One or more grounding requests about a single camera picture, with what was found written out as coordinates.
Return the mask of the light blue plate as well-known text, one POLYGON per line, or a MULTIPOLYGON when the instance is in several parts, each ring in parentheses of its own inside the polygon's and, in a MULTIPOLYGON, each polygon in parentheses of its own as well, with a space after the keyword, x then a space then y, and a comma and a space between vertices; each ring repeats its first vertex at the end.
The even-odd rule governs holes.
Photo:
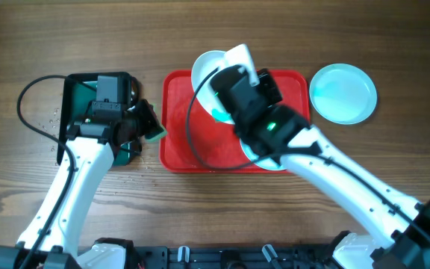
POLYGON ((309 84, 309 98, 320 116, 341 125, 367 120, 378 104, 373 80, 350 64, 330 64, 317 71, 309 84))
MULTIPOLYGON (((243 153, 245 156, 250 160, 254 161, 259 159, 259 155, 256 155, 253 153, 251 148, 246 145, 244 142, 240 140, 241 149, 243 150, 243 153)), ((255 163, 256 166, 263 170, 269 170, 269 171, 282 171, 285 170, 284 166, 277 164, 275 161, 273 161, 271 158, 264 159, 262 161, 258 161, 255 163)))

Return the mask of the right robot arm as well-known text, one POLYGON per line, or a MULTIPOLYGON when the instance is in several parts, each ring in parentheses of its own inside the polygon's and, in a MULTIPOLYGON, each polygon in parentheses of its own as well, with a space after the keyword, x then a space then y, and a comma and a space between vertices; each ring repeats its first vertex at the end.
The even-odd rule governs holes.
POLYGON ((236 65, 221 73, 220 100, 234 132, 259 161, 307 179, 367 231, 349 232, 331 258, 342 268, 430 268, 430 200, 421 203, 353 161, 314 125, 280 103, 268 72, 236 65))

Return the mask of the green scrubbing sponge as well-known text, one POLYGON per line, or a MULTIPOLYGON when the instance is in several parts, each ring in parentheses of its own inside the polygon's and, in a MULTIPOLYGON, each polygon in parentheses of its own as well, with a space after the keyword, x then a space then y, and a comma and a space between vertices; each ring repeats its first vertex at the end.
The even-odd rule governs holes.
POLYGON ((147 123, 149 126, 149 130, 144 134, 144 137, 148 143, 155 143, 166 137, 167 130, 166 128, 159 122, 157 115, 154 111, 153 105, 148 104, 148 116, 147 123))

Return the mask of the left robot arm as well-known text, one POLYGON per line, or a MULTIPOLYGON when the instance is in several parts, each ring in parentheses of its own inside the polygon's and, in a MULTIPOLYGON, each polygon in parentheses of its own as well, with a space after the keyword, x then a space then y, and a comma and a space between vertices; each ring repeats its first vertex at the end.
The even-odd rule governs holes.
POLYGON ((13 247, 0 246, 0 268, 140 268, 132 241, 100 238, 85 253, 78 242, 97 188, 123 144, 163 127, 141 99, 133 108, 96 102, 76 118, 61 144, 63 158, 36 216, 13 247))

